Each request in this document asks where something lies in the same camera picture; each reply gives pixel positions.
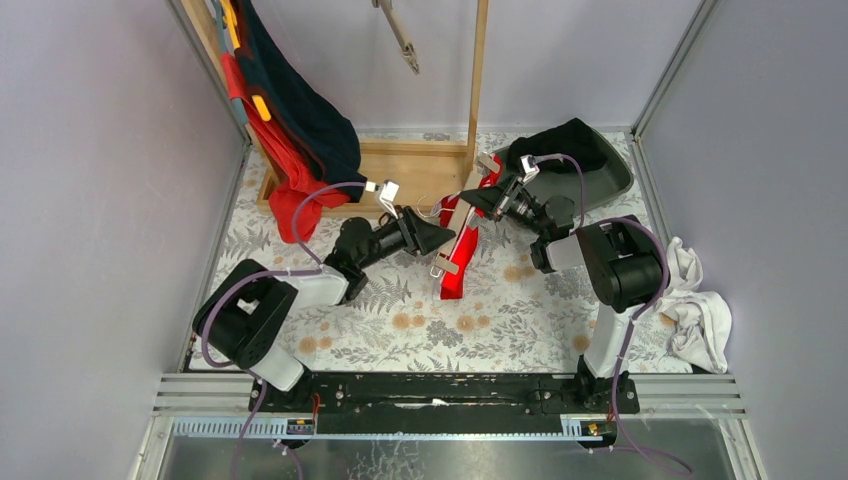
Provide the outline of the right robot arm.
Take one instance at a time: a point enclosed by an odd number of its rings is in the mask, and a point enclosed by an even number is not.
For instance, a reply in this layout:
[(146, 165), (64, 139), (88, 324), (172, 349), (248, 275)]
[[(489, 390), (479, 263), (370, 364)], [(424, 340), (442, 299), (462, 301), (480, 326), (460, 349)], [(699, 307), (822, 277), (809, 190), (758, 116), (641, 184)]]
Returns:
[(517, 177), (507, 184), (463, 191), (459, 197), (488, 220), (508, 218), (536, 233), (530, 259), (540, 272), (585, 268), (600, 306), (571, 388), (588, 397), (623, 386), (632, 321), (669, 283), (668, 266), (653, 234), (634, 216), (576, 226), (572, 199), (551, 195), (539, 201)]

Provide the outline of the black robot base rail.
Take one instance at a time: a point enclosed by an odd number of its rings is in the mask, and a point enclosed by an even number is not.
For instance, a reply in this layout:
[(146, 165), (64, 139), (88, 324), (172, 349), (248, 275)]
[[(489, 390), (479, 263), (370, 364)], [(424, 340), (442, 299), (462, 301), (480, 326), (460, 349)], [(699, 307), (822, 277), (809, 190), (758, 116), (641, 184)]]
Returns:
[(320, 434), (564, 434), (565, 421), (640, 411), (635, 384), (583, 374), (310, 372), (288, 392), (253, 387), (262, 413), (303, 414)]

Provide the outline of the black underwear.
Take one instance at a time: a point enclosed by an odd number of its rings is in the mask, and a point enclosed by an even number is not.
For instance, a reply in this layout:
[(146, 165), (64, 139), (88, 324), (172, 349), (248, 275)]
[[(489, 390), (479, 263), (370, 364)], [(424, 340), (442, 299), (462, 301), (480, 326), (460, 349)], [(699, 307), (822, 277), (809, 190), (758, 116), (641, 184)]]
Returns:
[(522, 156), (561, 153), (573, 157), (584, 173), (596, 171), (608, 160), (601, 147), (602, 140), (593, 128), (579, 118), (573, 118), (532, 136), (518, 137), (508, 147), (506, 165), (516, 170)]

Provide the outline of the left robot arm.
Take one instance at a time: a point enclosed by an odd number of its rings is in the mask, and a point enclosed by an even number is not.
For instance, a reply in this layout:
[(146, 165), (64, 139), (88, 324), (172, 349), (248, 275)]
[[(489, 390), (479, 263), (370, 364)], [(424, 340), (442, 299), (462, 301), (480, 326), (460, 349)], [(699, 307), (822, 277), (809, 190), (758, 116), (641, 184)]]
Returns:
[(351, 302), (367, 285), (366, 268), (406, 252), (423, 256), (455, 238), (410, 207), (384, 224), (345, 220), (330, 254), (312, 270), (269, 270), (239, 262), (196, 313), (192, 329), (205, 349), (281, 392), (292, 390), (306, 366), (277, 343), (291, 312)]

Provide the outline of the red white-trimmed underwear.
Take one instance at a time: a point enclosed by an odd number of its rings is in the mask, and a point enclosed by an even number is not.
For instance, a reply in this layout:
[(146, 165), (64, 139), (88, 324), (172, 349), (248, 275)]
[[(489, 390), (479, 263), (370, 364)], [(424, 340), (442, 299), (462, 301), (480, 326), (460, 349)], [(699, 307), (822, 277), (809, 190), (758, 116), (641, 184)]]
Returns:
[[(495, 185), (501, 176), (502, 170), (498, 176), (496, 176), (495, 174), (489, 174), (480, 184), (479, 188)], [(459, 193), (454, 193), (442, 197), (438, 203), (445, 208), (453, 208), (456, 206), (459, 199)], [(479, 209), (474, 208), (474, 213), (475, 216), (472, 218), (473, 223), (465, 230), (463, 237), (460, 241), (460, 245), (457, 247), (454, 256), (452, 257), (452, 259), (459, 265), (459, 272), (456, 275), (448, 273), (440, 279), (435, 279), (436, 290), (441, 300), (458, 300), (464, 296), (464, 278), (466, 270), (470, 265), (471, 260), (478, 247), (478, 223), (483, 218)], [(447, 228), (451, 216), (451, 213), (448, 213), (446, 211), (441, 212), (437, 219), (438, 224), (441, 227)]]

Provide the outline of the beige clip hanger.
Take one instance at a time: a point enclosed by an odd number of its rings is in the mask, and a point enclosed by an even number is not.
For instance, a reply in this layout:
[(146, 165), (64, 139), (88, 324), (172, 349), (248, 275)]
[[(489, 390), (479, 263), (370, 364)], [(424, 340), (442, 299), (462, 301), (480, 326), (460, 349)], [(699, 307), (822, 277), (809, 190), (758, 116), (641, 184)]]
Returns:
[[(472, 190), (480, 187), (480, 184), (489, 174), (498, 176), (502, 170), (502, 164), (498, 156), (494, 153), (483, 151), (478, 153), (473, 163), (472, 171), (469, 174), (463, 190)], [(456, 236), (449, 242), (446, 242), (434, 257), (431, 263), (430, 276), (434, 279), (440, 279), (446, 274), (456, 275), (459, 272), (459, 265), (452, 259), (465, 230), (473, 223), (472, 218), (475, 216), (474, 208), (466, 201), (459, 199), (456, 206), (453, 208), (445, 208), (437, 203), (427, 213), (420, 210), (419, 206), (427, 194), (422, 196), (415, 209), (417, 213), (425, 219), (437, 220), (439, 214), (443, 211), (451, 213), (452, 216), (448, 222), (447, 228), (452, 230)]]

